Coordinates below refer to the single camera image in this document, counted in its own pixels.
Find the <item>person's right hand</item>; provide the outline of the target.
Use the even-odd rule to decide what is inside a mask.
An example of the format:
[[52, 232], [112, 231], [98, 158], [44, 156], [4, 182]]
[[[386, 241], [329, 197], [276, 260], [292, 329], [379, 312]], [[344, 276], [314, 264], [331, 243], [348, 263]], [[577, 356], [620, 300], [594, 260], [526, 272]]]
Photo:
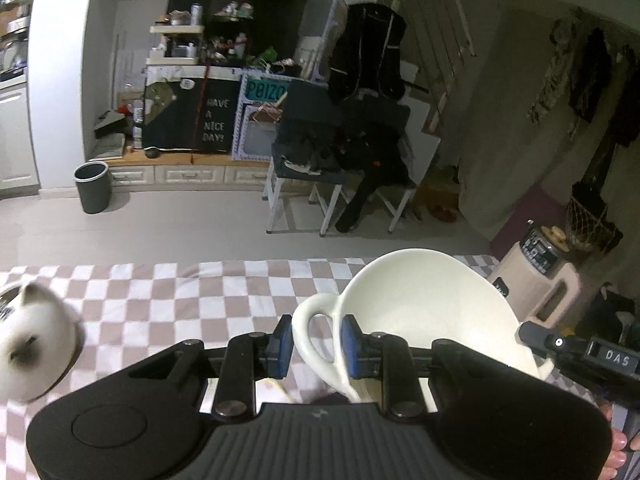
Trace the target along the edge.
[[599, 480], [614, 479], [617, 476], [618, 470], [623, 467], [627, 460], [626, 448], [634, 452], [638, 452], [640, 448], [640, 436], [638, 434], [628, 440], [620, 430], [611, 428], [611, 431], [611, 451], [608, 453], [608, 459], [600, 472]]

